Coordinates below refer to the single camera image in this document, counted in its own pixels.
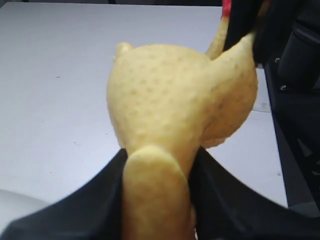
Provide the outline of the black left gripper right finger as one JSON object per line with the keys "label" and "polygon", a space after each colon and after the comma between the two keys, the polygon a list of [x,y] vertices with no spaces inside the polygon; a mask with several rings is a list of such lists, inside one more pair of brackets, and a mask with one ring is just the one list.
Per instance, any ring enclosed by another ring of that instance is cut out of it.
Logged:
{"label": "black left gripper right finger", "polygon": [[255,192],[200,147],[189,178],[200,240],[318,240],[320,222]]}

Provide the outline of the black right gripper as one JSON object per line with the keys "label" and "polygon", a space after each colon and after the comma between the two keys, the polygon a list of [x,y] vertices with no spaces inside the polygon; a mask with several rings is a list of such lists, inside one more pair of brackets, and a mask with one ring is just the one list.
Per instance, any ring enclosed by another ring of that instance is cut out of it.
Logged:
{"label": "black right gripper", "polygon": [[228,19],[223,51],[238,43],[257,19],[256,66],[268,62],[270,78],[280,90],[316,88],[320,77],[318,0],[264,0],[260,11],[258,0],[223,0],[222,16]]}

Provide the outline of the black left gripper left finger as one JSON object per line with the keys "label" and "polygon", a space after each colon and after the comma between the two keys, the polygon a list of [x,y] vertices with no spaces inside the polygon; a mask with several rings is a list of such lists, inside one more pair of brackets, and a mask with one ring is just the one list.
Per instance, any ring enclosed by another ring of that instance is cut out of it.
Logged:
{"label": "black left gripper left finger", "polygon": [[124,149],[88,183],[32,214],[11,221],[2,240],[119,240]]}

